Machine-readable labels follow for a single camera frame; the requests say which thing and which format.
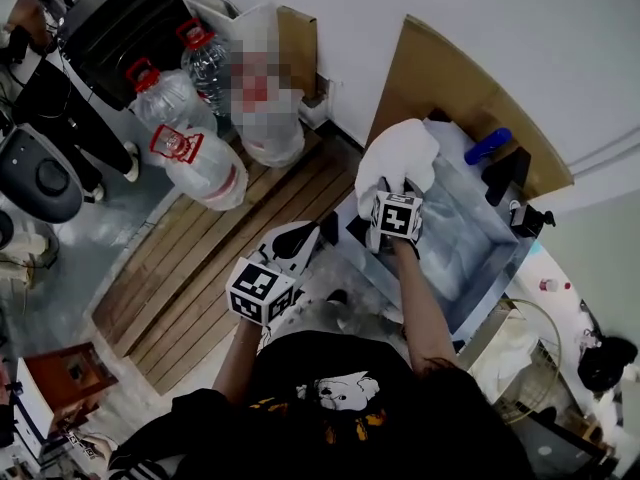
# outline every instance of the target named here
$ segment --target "red cap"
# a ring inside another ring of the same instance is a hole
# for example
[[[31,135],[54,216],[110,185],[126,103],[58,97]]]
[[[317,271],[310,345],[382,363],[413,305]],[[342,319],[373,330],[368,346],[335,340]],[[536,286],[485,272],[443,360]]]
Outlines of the red cap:
[[[215,32],[205,32],[198,18],[192,18],[176,29],[176,34],[190,50],[197,50],[215,37]]]
[[[126,74],[136,92],[146,91],[149,87],[156,85],[160,78],[160,71],[153,67],[151,61],[146,57],[134,62]]]

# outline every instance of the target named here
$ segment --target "plastic bottle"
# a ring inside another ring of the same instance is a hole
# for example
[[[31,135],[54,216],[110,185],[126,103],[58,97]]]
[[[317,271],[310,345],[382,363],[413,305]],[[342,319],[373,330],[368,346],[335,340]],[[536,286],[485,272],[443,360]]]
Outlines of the plastic bottle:
[[[131,108],[151,132],[163,124],[173,128],[198,126],[217,132],[216,116],[200,99],[184,71],[161,73],[149,59],[142,58],[129,68],[127,78],[138,93]]]
[[[228,114],[230,74],[226,43],[214,32],[206,32],[197,18],[187,21],[176,32],[186,46],[180,66],[211,111],[219,116]]]
[[[302,91],[279,89],[269,92],[266,101],[256,101],[253,111],[231,113],[242,145],[254,160],[268,167],[284,167],[296,161],[304,149],[298,121],[301,99]]]
[[[244,200],[247,170],[231,146],[210,130],[162,125],[150,149],[167,159],[164,167],[173,184],[208,208],[230,210]]]
[[[511,130],[509,128],[498,128],[467,151],[464,154],[464,160],[469,165],[475,165],[510,140]]]

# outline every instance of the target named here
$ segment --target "blue bottle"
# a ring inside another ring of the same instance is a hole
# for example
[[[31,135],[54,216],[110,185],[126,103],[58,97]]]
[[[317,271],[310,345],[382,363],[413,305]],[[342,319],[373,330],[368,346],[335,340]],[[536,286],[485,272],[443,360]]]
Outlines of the blue bottle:
[[[464,160],[468,165],[477,164],[482,158],[493,153],[503,144],[511,140],[509,128],[498,128],[473,146],[464,154]]]

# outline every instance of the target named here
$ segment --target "cardboard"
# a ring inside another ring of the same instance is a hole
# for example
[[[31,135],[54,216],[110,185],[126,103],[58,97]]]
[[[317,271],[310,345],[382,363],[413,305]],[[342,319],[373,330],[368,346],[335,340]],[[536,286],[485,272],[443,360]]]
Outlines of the cardboard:
[[[305,97],[312,99],[316,95],[317,21],[285,6],[278,7],[277,14],[280,63],[290,67],[291,86],[302,89]]]
[[[367,144],[389,126],[424,119],[435,109],[443,110],[476,141],[500,126],[509,128],[515,140],[493,159],[518,145],[531,154],[527,199],[573,184],[558,153],[513,98],[435,30],[407,16]]]

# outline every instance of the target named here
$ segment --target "white towel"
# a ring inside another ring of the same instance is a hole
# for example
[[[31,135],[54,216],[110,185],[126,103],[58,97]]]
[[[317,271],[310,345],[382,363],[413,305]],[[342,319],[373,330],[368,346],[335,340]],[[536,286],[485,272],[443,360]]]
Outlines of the white towel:
[[[432,164],[439,149],[438,141],[418,119],[408,119],[382,132],[358,167],[355,187],[360,217],[371,219],[373,198],[382,176],[394,193],[404,193],[405,178],[423,192],[429,190],[435,179]]]

